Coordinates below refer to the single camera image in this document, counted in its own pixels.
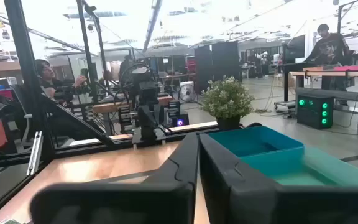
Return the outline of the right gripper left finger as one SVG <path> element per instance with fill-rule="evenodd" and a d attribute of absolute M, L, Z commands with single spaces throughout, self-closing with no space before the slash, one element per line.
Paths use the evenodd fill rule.
<path fill-rule="evenodd" d="M 199 140 L 189 133 L 139 184 L 53 184 L 30 203 L 33 224 L 193 224 Z"/>

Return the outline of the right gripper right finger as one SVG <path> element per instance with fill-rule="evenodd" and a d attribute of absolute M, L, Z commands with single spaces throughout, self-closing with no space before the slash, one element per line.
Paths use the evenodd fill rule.
<path fill-rule="evenodd" d="M 358 224 L 358 186 L 281 185 L 208 134 L 200 143 L 212 224 Z"/>

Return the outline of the white floor fan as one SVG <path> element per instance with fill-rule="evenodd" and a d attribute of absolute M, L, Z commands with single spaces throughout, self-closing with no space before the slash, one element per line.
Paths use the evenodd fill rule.
<path fill-rule="evenodd" d="M 193 102 L 196 99 L 194 81 L 186 81 L 180 83 L 178 99 L 183 103 Z"/>

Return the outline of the black box with purple light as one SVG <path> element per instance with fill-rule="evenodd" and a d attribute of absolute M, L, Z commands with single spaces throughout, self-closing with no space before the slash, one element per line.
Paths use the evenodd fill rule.
<path fill-rule="evenodd" d="M 187 113 L 179 114 L 178 116 L 172 117 L 172 126 L 179 127 L 179 126 L 187 126 L 189 125 L 189 117 Z"/>

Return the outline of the blue plastic bin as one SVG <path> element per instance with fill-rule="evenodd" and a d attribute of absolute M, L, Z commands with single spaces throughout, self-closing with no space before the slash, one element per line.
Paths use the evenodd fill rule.
<path fill-rule="evenodd" d="M 303 143 L 266 126 L 220 131 L 209 136 L 237 157 L 304 148 Z"/>

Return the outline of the black tripod stand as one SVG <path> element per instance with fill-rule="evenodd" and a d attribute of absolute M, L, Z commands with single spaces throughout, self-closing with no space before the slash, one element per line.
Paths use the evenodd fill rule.
<path fill-rule="evenodd" d="M 76 0 L 76 5 L 78 9 L 78 15 L 79 20 L 81 24 L 81 32 L 83 37 L 83 43 L 85 48 L 85 56 L 86 56 L 86 63 L 88 66 L 88 81 L 90 82 L 91 87 L 91 98 L 94 104 L 99 103 L 99 90 L 103 87 L 99 83 L 98 73 L 96 64 L 92 61 L 91 51 L 90 51 L 90 45 L 88 40 L 88 26 L 85 23 L 85 14 L 89 15 L 89 18 L 93 20 L 94 27 L 96 29 L 96 33 L 98 35 L 98 41 L 99 41 L 99 59 L 101 59 L 101 63 L 104 69 L 104 72 L 106 72 L 106 60 L 104 56 L 104 48 L 103 48 L 103 39 L 101 36 L 101 26 L 99 17 L 95 13 L 96 7 L 90 6 L 86 0 Z"/>

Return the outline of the black partition panel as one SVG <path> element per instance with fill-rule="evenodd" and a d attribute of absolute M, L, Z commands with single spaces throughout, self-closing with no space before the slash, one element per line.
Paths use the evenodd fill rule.
<path fill-rule="evenodd" d="M 196 91 L 201 93 L 209 87 L 210 80 L 234 77 L 242 80 L 239 63 L 238 42 L 219 42 L 195 49 Z"/>

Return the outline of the bushy green potted plant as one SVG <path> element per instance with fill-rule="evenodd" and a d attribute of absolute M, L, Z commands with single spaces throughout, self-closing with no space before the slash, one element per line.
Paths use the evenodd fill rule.
<path fill-rule="evenodd" d="M 254 110 L 254 97 L 234 77 L 209 80 L 207 89 L 201 95 L 202 109 L 216 118 L 218 128 L 222 131 L 238 129 L 241 118 Z"/>

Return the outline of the person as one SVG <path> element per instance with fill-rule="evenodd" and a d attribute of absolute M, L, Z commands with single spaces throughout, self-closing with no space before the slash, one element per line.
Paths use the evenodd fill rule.
<path fill-rule="evenodd" d="M 343 36 L 330 33 L 327 24 L 320 24 L 317 29 L 321 39 L 317 41 L 305 62 L 314 61 L 318 65 L 349 65 L 349 47 Z M 344 77 L 322 77 L 322 89 L 347 91 Z"/>
<path fill-rule="evenodd" d="M 55 73 L 50 63 L 43 59 L 35 60 L 36 69 L 39 76 L 40 86 L 44 89 L 45 94 L 57 100 L 62 106 L 68 102 L 67 99 L 72 100 L 72 96 L 64 96 L 65 90 L 75 90 L 85 84 L 86 77 L 78 76 L 74 83 L 67 83 L 55 77 Z"/>

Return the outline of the black computer with green lights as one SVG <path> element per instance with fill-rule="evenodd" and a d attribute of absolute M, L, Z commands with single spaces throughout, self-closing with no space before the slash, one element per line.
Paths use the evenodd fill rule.
<path fill-rule="evenodd" d="M 333 97 L 298 95 L 296 120 L 314 129 L 328 129 L 333 125 Z"/>

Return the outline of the wooden top workbench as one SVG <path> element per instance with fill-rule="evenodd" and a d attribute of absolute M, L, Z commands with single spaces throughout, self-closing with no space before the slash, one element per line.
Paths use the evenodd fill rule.
<path fill-rule="evenodd" d="M 304 87 L 304 79 L 305 77 L 313 78 L 313 77 L 344 77 L 344 78 L 352 78 L 358 77 L 358 70 L 346 70 L 346 71 L 338 71 L 338 70 L 321 70 L 321 71 L 301 71 L 301 72 L 289 72 L 290 75 L 296 77 L 295 81 L 295 93 L 296 98 L 298 95 L 316 95 L 323 97 L 333 97 L 339 100 L 347 100 L 358 102 L 358 92 L 351 91 L 340 91 L 340 90 L 322 90 L 322 89 L 314 89 L 314 88 L 305 88 Z M 352 113 L 358 115 L 358 111 L 349 111 L 344 110 L 346 113 Z"/>

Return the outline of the pink tray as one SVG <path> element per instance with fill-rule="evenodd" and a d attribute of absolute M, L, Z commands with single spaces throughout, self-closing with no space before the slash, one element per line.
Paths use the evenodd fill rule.
<path fill-rule="evenodd" d="M 334 67 L 334 71 L 337 72 L 358 71 L 358 65 L 345 65 L 340 67 Z"/>

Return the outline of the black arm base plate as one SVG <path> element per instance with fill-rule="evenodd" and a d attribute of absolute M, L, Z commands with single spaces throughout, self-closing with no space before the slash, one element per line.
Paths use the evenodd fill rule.
<path fill-rule="evenodd" d="M 139 127 L 134 130 L 132 144 L 137 146 L 158 141 L 165 142 L 165 139 L 166 135 L 160 128 L 146 128 L 144 131 L 141 127 Z"/>

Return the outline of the silver metal bracket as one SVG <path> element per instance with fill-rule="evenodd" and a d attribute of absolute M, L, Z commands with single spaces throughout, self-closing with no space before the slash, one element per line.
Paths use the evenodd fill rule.
<path fill-rule="evenodd" d="M 26 176 L 34 175 L 39 168 L 43 139 L 44 139 L 43 132 L 37 131 L 35 133 L 34 143 L 32 145 L 32 150 L 29 157 Z"/>

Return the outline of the black frame post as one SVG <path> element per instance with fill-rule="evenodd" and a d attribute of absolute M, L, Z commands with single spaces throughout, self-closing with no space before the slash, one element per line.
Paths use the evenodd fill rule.
<path fill-rule="evenodd" d="M 54 159 L 55 147 L 52 141 L 50 127 L 47 123 L 47 112 L 42 99 L 43 95 L 37 76 L 34 53 L 27 30 L 22 3 L 21 0 L 4 0 L 4 5 L 16 46 L 17 57 L 22 70 L 24 85 L 27 90 L 27 97 L 30 100 L 34 128 L 37 131 L 42 131 L 44 134 L 41 159 L 50 162 Z"/>

